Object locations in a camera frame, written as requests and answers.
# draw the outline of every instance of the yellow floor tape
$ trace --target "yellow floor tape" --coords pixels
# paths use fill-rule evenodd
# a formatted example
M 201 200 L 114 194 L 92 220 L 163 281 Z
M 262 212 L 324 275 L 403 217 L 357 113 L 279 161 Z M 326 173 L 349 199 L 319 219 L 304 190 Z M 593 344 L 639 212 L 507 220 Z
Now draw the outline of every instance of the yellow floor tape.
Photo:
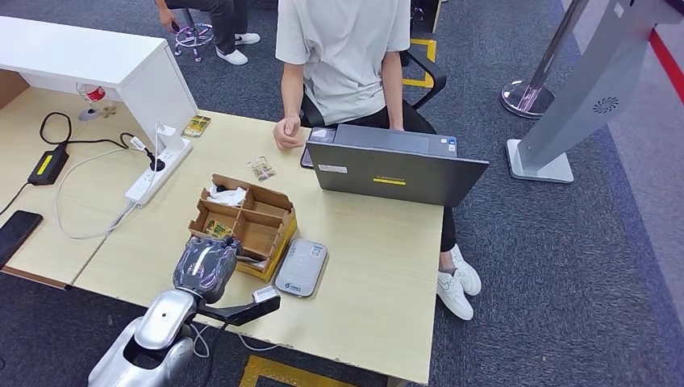
M 428 39 L 411 39 L 411 44 L 422 44 L 427 46 L 427 58 L 429 60 L 432 60 L 433 62 L 435 61 L 435 57 L 437 54 L 437 41 L 436 40 L 428 40 Z M 419 87 L 427 87 L 428 89 L 432 88 L 435 84 L 435 82 L 432 80 L 432 77 L 428 75 L 428 73 L 425 73 L 425 78 L 423 79 L 410 79 L 410 78 L 404 78 L 403 80 L 404 85 L 409 85 L 409 86 L 419 86 Z
M 256 387 L 259 377 L 268 377 L 281 383 L 299 387 L 355 387 L 277 361 L 250 356 L 247 366 L 244 368 L 240 387 Z

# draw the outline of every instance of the gray power bank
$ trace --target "gray power bank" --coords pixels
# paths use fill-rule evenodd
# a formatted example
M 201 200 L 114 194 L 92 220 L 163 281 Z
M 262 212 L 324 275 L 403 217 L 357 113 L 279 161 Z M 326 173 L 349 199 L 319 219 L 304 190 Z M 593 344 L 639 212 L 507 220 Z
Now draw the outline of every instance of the gray power bank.
M 283 292 L 310 297 L 316 289 L 327 248 L 320 243 L 297 238 L 290 243 L 275 286 Z

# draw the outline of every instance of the black chair armrest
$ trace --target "black chair armrest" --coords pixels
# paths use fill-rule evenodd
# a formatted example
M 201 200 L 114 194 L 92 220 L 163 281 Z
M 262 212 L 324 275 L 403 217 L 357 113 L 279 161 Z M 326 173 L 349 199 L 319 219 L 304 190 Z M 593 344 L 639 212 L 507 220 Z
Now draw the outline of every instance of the black chair armrest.
M 439 93 L 444 88 L 444 86 L 447 84 L 447 76 L 446 74 L 444 74 L 444 71 L 440 69 L 440 66 L 436 65 L 435 62 L 433 62 L 432 60 L 429 60 L 417 49 L 410 47 L 405 51 L 405 53 L 418 66 L 420 66 L 421 69 L 423 69 L 427 74 L 429 74 L 435 83 L 432 89 L 427 92 L 427 94 L 425 94 L 420 100 L 413 104 L 413 107 L 415 109 L 418 109 L 422 105 L 425 105 L 425 102 L 430 101 L 430 99 L 434 97 L 435 94 Z
M 309 99 L 307 93 L 304 93 L 304 96 L 302 97 L 302 112 L 304 113 L 303 118 L 307 121 L 306 125 L 309 125 L 312 128 L 325 126 L 323 116 L 320 114 L 318 108 L 316 108 L 316 105 Z

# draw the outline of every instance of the black cable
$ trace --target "black cable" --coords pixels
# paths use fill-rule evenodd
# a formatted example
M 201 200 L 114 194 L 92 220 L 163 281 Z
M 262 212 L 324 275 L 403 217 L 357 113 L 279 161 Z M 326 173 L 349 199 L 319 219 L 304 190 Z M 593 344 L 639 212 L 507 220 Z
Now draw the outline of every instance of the black cable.
M 50 140 L 46 139 L 45 134 L 44 134 L 45 123 L 48 121 L 48 119 L 50 119 L 50 117 L 52 117 L 55 114 L 61 115 L 62 117 L 66 118 L 67 125 L 69 126 L 69 132 L 68 132 L 66 138 L 63 139 L 62 141 L 59 141 L 59 142 L 54 142 L 54 141 L 50 141 Z M 135 137 L 131 133 L 124 132 L 124 133 L 121 133 L 119 135 L 119 141 L 121 141 L 121 143 L 117 143 L 116 141 L 114 141 L 112 139 L 75 139 L 75 140 L 71 140 L 71 135 L 72 135 L 71 119 L 69 118 L 68 115 L 66 115 L 64 113 L 60 113 L 59 111 L 53 111 L 52 113 L 45 116 L 45 118 L 43 119 L 43 123 L 40 124 L 40 130 L 38 131 L 38 134 L 40 135 L 40 138 L 43 139 L 43 141 L 45 141 L 47 144 L 50 144 L 50 145 L 64 145 L 64 146 L 66 146 L 68 144 L 110 143 L 110 144 L 114 144 L 117 147 L 122 148 L 122 149 L 128 149 L 128 145 L 126 145 L 126 142 L 123 141 L 123 137 L 125 135 L 129 135 L 130 137 Z
M 207 387 L 209 385 L 209 381 L 211 380 L 211 374 L 214 372 L 214 354 L 216 353 L 216 344 L 219 342 L 219 337 L 221 336 L 221 333 L 223 333 L 223 331 L 225 331 L 227 327 L 228 322 L 224 322 L 223 325 L 219 328 L 219 331 L 216 332 L 214 339 L 211 340 L 211 351 L 209 352 L 209 369 L 207 369 L 206 375 L 204 376 L 204 382 L 202 383 L 202 387 Z
M 10 208 L 10 206 L 12 205 L 12 203 L 14 203 L 15 200 L 17 200 L 17 198 L 19 197 L 19 194 L 21 193 L 21 191 L 23 191 L 23 189 L 26 188 L 26 186 L 29 185 L 29 184 L 31 184 L 31 183 L 29 183 L 28 181 L 25 182 L 25 183 L 23 183 L 22 188 L 20 188 L 19 191 L 17 192 L 17 194 L 12 198 L 12 200 L 10 200 L 10 202 L 7 203 L 7 206 L 5 206 L 5 208 L 3 208 L 2 211 L 0 211 L 0 216 L 2 216 L 2 214 L 5 214 L 5 211 L 7 211 L 7 209 Z

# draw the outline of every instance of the cardboard box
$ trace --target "cardboard box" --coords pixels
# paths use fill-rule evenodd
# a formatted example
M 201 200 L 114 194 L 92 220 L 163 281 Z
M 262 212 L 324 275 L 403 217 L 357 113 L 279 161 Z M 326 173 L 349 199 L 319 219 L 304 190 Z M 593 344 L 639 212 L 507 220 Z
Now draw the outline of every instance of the cardboard box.
M 241 187 L 247 191 L 247 196 L 242 206 L 224 206 L 208 202 L 209 192 L 203 189 L 197 202 L 199 215 L 188 226 L 190 234 L 209 236 L 205 231 L 212 222 L 227 227 L 242 243 L 242 255 L 261 262 L 250 264 L 239 261 L 236 269 L 270 281 L 297 230 L 297 217 L 292 202 L 283 193 L 245 181 L 216 174 L 212 175 L 211 180 L 228 189 Z
M 0 85 L 0 109 L 28 89 L 28 84 L 21 75 L 9 70 L 0 70 Z

